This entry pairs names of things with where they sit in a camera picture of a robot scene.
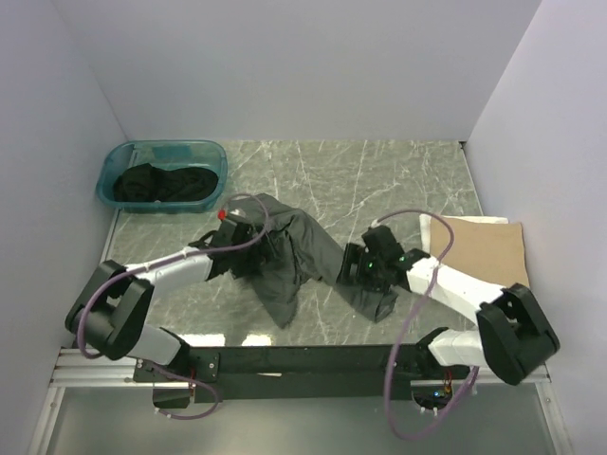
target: blue basket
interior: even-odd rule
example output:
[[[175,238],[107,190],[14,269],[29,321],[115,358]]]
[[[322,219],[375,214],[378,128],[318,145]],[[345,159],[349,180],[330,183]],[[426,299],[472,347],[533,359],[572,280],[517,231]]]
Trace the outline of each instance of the blue basket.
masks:
[[[149,163],[171,171],[185,167],[207,168],[219,177],[207,198],[192,202],[119,202],[114,183],[128,168]],[[213,208],[226,187],[228,159],[223,147],[209,140],[135,140],[114,149],[106,158],[97,182],[97,196],[108,206],[135,213],[201,212]]]

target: marble tabletop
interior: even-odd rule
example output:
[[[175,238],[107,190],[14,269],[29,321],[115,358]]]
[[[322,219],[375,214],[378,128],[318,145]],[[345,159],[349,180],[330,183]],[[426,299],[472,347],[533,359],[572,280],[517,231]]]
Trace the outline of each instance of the marble tabletop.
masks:
[[[378,216],[396,209],[445,215],[480,215],[460,144],[451,141],[272,140],[223,141],[229,183],[217,204],[235,192],[267,192],[304,209],[341,245],[359,241]],[[131,214],[121,211],[111,229],[107,257],[140,263],[179,250],[217,227],[216,212]],[[389,223],[406,249],[420,247],[419,220]],[[253,291],[229,274],[195,283],[155,300],[148,322],[184,336],[192,345],[318,345],[393,343],[415,296],[399,291],[395,311],[380,323],[357,315],[330,287],[306,283],[296,318],[274,325]],[[405,337],[415,342],[432,329],[469,323],[430,301]]]

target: brown cardboard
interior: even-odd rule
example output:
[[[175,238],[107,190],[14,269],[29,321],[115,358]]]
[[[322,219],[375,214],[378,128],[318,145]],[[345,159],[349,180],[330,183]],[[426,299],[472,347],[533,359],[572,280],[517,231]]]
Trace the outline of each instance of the brown cardboard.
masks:
[[[484,282],[529,286],[524,266],[523,226],[521,223],[497,225],[472,223],[449,218],[455,242],[443,264]],[[430,253],[438,256],[449,241],[449,233],[438,221],[430,223]]]

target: table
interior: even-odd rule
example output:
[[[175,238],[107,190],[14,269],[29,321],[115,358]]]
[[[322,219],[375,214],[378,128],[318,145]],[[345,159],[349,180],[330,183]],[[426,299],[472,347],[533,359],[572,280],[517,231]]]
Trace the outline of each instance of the table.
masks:
[[[378,216],[402,208],[445,215],[480,215],[463,150],[455,141],[397,140],[224,141],[229,184],[217,208],[235,192],[267,192],[313,215],[340,244],[359,241]],[[140,263],[175,252],[217,227],[216,212],[131,214],[121,211],[110,229],[107,257]],[[419,221],[390,222],[406,249],[420,247]],[[357,315],[330,287],[306,283],[298,314],[284,330],[274,325],[253,291],[229,274],[193,284],[153,302],[148,322],[183,336],[193,346],[392,343],[415,296],[402,291],[395,311],[380,323]],[[470,327],[431,301],[405,342],[432,329]]]

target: black cloth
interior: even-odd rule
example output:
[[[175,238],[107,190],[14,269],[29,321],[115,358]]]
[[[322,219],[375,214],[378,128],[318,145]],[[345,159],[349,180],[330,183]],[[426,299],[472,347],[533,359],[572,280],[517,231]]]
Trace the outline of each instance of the black cloth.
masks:
[[[151,164],[129,168],[114,183],[119,202],[200,201],[217,188],[217,174],[205,168],[190,167],[165,171]]]
[[[352,308],[372,322],[379,322],[392,313],[396,292],[370,292],[359,285],[337,284],[343,249],[314,218],[268,194],[257,197],[267,208],[271,223],[267,236],[279,258],[262,264],[246,280],[276,325],[284,328],[293,320],[297,293],[310,279],[332,286]],[[232,200],[229,207],[241,210],[253,223],[262,225],[265,221],[262,208],[250,197]]]

